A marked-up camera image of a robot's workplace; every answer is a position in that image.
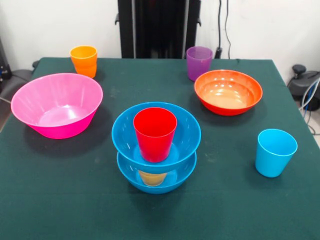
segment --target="plastic cup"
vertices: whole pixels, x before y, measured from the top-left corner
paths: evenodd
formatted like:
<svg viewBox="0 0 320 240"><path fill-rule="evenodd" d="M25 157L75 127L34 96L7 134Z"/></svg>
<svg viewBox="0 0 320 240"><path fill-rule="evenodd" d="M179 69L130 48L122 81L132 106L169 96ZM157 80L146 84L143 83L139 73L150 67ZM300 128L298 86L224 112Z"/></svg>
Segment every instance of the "plastic cup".
<svg viewBox="0 0 320 240"><path fill-rule="evenodd" d="M298 149L297 141L279 129L266 129L258 135L255 168L265 177L279 176Z"/></svg>
<svg viewBox="0 0 320 240"><path fill-rule="evenodd" d="M138 112L133 119L140 153L149 162L165 160L170 152L177 127L177 118L167 109L149 107Z"/></svg>
<svg viewBox="0 0 320 240"><path fill-rule="evenodd" d="M97 49L93 46L76 46L70 51L72 63L77 74L94 78L97 72Z"/></svg>
<svg viewBox="0 0 320 240"><path fill-rule="evenodd" d="M190 80L195 81L200 75L209 71L212 56L211 49L203 46L193 46L186 51L186 65Z"/></svg>
<svg viewBox="0 0 320 240"><path fill-rule="evenodd" d="M159 173L159 174L153 174L148 173L144 171L139 170L140 177L143 181L143 183L147 186L155 187L163 183L167 176L167 172L165 173Z"/></svg>

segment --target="blue bowl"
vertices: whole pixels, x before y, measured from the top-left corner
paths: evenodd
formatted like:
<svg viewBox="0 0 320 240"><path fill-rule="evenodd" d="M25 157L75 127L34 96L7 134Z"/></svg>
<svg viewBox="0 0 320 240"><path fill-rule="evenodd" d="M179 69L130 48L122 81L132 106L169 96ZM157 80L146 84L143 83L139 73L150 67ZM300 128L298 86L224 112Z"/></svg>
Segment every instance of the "blue bowl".
<svg viewBox="0 0 320 240"><path fill-rule="evenodd" d="M160 107L171 111L177 126L169 156L161 162L152 163L143 159L134 129L134 117L143 109ZM112 141L118 152L130 161L130 165L147 173L161 174L178 168L198 148L201 129L194 116L180 106L166 102L145 102L125 110L112 127Z"/></svg>
<svg viewBox="0 0 320 240"><path fill-rule="evenodd" d="M116 160L121 173L137 189L148 194L165 194L178 188L191 175L197 164L197 154L194 152L183 164L175 170L169 171L164 181L158 186L148 186L142 181L138 169L131 166L131 163L117 153Z"/></svg>

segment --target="yellow cup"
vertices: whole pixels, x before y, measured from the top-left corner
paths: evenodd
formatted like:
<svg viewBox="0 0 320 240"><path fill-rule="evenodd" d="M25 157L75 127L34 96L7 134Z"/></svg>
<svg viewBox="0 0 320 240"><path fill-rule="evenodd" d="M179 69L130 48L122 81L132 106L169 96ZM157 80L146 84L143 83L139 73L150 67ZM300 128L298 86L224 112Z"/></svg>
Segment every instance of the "yellow cup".
<svg viewBox="0 0 320 240"><path fill-rule="evenodd" d="M70 51L71 60L78 74L94 78L97 72L98 52L93 46L76 46Z"/></svg>
<svg viewBox="0 0 320 240"><path fill-rule="evenodd" d="M145 185L155 187L163 183L167 172L160 174L147 173L139 170L140 177Z"/></svg>

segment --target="green tablecloth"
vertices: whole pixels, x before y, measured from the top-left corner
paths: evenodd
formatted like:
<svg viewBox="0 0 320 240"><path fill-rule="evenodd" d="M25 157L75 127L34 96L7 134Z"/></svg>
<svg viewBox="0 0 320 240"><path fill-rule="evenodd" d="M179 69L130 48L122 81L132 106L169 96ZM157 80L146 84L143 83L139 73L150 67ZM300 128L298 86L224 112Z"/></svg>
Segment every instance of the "green tablecloth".
<svg viewBox="0 0 320 240"><path fill-rule="evenodd" d="M263 98L224 117L204 108L182 59L99 59L104 97L89 128L44 138L13 116L0 134L3 240L314 240L320 238L320 151L270 60L213 60L254 77ZM69 58L41 59L33 78L74 72ZM111 139L116 117L148 101L177 104L202 130L197 166L178 189L140 192L122 176ZM254 167L257 136L291 133L298 151L277 178Z"/></svg>

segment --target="cable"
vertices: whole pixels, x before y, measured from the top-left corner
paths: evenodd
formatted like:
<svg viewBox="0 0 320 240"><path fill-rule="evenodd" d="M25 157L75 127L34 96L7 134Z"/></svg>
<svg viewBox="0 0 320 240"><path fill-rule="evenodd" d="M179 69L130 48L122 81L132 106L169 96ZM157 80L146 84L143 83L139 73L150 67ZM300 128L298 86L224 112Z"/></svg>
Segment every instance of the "cable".
<svg viewBox="0 0 320 240"><path fill-rule="evenodd" d="M226 0L226 16L225 16L224 30L225 30L226 39L227 39L228 42L229 42L228 58L230 59L231 42L230 42L230 39L229 39L228 33L227 33L228 16L229 16L229 0Z"/></svg>
<svg viewBox="0 0 320 240"><path fill-rule="evenodd" d="M311 96L311 92L313 91L313 87L310 89L309 93L308 93L308 100L310 99L310 96ZM303 115L303 118L305 118L307 112L308 112L308 107L309 107L309 103L306 105L305 107L305 111L304 111L304 115Z"/></svg>
<svg viewBox="0 0 320 240"><path fill-rule="evenodd" d="M219 48L221 48L221 29L220 29L220 14L221 14L221 0L219 0L219 12L218 12L218 34L219 34Z"/></svg>
<svg viewBox="0 0 320 240"><path fill-rule="evenodd" d="M308 120L306 121L306 124L309 124L310 119L311 119L311 111L309 111L309 118L308 118Z"/></svg>
<svg viewBox="0 0 320 240"><path fill-rule="evenodd" d="M316 130L312 126L308 125L308 127L313 131L312 135L316 134Z"/></svg>
<svg viewBox="0 0 320 240"><path fill-rule="evenodd" d="M3 98L3 97L0 97L0 100L6 102L6 103L8 103L8 104L11 104L11 101L9 101L9 100L7 100L7 99L5 99L5 98Z"/></svg>
<svg viewBox="0 0 320 240"><path fill-rule="evenodd" d="M314 97L316 91L317 91L317 88L318 88L318 85L320 83L320 78L318 78L317 80L315 80L307 89L306 91L304 92L303 94L303 98L302 98L302 106L299 107L299 110L303 109L310 101L311 99ZM309 92L309 90L313 87L313 85L315 85L313 91L312 91L312 94L310 96L310 98L305 102L305 99L306 99L306 95L307 93Z"/></svg>

